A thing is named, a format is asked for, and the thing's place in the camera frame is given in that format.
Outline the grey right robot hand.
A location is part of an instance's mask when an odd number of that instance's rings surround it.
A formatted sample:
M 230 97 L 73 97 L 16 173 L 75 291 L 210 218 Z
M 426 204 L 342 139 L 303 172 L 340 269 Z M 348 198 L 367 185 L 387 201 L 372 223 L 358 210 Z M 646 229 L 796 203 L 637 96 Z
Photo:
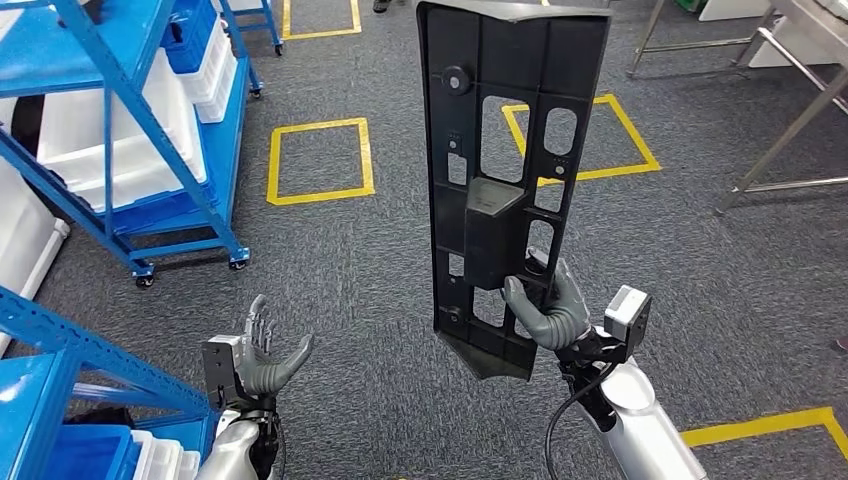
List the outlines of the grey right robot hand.
M 504 279 L 502 295 L 517 320 L 539 347 L 556 351 L 568 347 L 591 327 L 585 297 L 563 259 L 556 264 L 554 286 L 559 298 L 541 311 L 515 276 Z

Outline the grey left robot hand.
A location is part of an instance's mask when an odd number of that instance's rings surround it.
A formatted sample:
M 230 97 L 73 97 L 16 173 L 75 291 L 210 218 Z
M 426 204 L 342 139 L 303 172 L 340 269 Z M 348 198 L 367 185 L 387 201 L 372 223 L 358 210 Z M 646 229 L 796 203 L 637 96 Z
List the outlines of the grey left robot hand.
M 241 357 L 236 372 L 245 392 L 254 396 L 276 396 L 310 358 L 315 346 L 315 336 L 306 334 L 285 361 L 275 361 L 270 350 L 277 322 L 264 317 L 267 303 L 264 294 L 252 301 L 239 340 Z

